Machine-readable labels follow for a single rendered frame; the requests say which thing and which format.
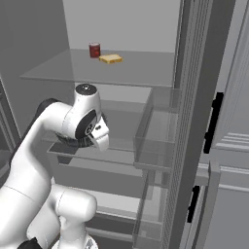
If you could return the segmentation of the glass fridge shelf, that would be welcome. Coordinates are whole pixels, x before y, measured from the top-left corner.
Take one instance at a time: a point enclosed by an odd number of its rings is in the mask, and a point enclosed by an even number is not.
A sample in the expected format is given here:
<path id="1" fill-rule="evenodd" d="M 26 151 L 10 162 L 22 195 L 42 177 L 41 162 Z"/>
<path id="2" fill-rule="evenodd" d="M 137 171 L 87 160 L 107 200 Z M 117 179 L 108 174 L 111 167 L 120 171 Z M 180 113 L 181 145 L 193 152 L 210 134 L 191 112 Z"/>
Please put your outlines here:
<path id="1" fill-rule="evenodd" d="M 101 105 L 110 130 L 109 148 L 106 151 L 100 152 L 95 147 L 77 149 L 57 142 L 51 146 L 50 152 L 63 157 L 133 164 L 133 138 L 145 104 L 102 100 Z"/>
<path id="2" fill-rule="evenodd" d="M 134 87 L 172 85 L 174 54 L 114 51 L 122 62 L 90 58 L 88 50 L 70 49 L 21 75 L 23 79 Z"/>

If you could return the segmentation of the yellow bread slice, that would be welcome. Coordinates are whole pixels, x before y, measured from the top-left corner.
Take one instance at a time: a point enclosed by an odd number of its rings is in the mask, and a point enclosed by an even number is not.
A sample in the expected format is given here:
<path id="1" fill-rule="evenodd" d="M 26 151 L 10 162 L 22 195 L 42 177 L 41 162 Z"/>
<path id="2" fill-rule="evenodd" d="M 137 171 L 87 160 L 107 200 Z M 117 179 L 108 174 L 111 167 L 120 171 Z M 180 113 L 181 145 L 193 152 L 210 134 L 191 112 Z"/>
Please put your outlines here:
<path id="1" fill-rule="evenodd" d="M 118 54 L 105 54 L 99 57 L 99 60 L 107 64 L 122 62 L 123 58 Z"/>

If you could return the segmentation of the red can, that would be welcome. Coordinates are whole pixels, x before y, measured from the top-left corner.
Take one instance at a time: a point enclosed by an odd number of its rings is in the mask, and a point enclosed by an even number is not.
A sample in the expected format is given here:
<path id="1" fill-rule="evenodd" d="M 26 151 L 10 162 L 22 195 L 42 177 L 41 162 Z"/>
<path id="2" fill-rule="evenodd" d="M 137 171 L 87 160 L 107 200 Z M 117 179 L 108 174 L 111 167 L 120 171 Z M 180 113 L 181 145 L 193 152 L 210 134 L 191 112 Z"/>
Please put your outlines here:
<path id="1" fill-rule="evenodd" d="M 99 43 L 89 44 L 89 55 L 91 58 L 100 57 L 100 44 Z"/>

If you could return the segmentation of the grey open fridge door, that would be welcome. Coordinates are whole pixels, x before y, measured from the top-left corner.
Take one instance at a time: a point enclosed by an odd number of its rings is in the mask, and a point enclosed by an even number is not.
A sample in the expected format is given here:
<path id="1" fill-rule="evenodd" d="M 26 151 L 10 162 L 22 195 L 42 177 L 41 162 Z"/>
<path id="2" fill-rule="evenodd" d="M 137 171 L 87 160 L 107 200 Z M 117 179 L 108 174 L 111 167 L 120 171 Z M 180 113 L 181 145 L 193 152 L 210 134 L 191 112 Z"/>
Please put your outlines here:
<path id="1" fill-rule="evenodd" d="M 183 58 L 175 86 L 181 90 L 174 157 L 160 249 L 179 249 L 196 171 L 222 64 L 235 0 L 190 0 Z"/>

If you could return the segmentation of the clear fridge door bin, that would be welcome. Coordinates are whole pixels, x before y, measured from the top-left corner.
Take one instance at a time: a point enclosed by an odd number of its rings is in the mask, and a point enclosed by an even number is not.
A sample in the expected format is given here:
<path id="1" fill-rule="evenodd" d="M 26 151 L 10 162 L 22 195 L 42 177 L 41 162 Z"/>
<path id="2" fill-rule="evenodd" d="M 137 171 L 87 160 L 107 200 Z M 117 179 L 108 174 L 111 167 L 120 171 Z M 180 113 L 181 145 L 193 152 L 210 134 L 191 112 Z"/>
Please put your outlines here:
<path id="1" fill-rule="evenodd" d="M 173 160 L 181 91 L 154 87 L 133 138 L 134 166 L 169 172 Z"/>
<path id="2" fill-rule="evenodd" d="M 163 173 L 146 171 L 132 232 L 132 249 L 160 249 L 167 194 Z"/>

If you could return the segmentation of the grey cupboard door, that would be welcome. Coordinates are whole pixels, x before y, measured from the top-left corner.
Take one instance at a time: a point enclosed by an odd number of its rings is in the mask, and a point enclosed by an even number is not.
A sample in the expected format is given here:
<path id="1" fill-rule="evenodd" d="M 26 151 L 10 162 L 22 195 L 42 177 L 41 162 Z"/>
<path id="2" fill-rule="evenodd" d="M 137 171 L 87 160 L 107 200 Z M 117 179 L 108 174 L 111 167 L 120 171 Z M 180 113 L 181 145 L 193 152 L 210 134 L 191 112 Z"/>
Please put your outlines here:
<path id="1" fill-rule="evenodd" d="M 249 249 L 249 169 L 221 167 L 203 249 Z"/>
<path id="2" fill-rule="evenodd" d="M 249 0 L 236 0 L 217 90 L 224 100 L 213 148 L 249 153 Z"/>

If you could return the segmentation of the grey fridge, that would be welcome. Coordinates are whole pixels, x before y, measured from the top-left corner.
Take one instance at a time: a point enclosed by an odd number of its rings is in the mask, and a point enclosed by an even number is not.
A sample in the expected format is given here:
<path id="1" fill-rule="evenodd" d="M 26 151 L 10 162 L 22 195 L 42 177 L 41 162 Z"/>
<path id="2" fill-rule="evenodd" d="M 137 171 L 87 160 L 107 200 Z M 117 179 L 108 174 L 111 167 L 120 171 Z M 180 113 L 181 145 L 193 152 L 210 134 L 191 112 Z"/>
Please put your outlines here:
<path id="1" fill-rule="evenodd" d="M 72 105 L 75 87 L 91 84 L 99 91 L 100 103 L 146 104 L 154 88 L 31 80 L 23 79 L 22 74 L 67 50 L 89 51 L 90 43 L 100 44 L 100 55 L 114 51 L 173 53 L 175 63 L 179 11 L 180 0 L 0 0 L 0 187 L 43 101 L 54 98 Z M 134 162 L 51 153 L 57 142 L 65 144 L 54 132 L 45 132 L 36 147 L 37 159 L 58 185 L 96 198 L 96 213 L 86 222 L 86 230 L 98 249 L 99 233 L 89 227 L 90 222 L 102 222 L 116 237 L 112 249 L 127 249 L 144 189 L 143 169 Z"/>

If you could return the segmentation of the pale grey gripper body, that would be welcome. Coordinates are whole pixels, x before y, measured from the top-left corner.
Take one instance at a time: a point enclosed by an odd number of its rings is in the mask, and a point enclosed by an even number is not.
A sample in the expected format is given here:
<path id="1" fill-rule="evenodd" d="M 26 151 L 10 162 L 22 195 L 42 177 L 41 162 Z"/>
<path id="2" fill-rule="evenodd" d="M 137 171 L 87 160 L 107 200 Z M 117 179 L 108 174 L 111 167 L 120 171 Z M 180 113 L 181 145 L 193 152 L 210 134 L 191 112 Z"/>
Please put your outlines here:
<path id="1" fill-rule="evenodd" d="M 109 128 L 104 124 L 98 124 L 90 134 L 90 139 L 100 151 L 109 147 Z"/>

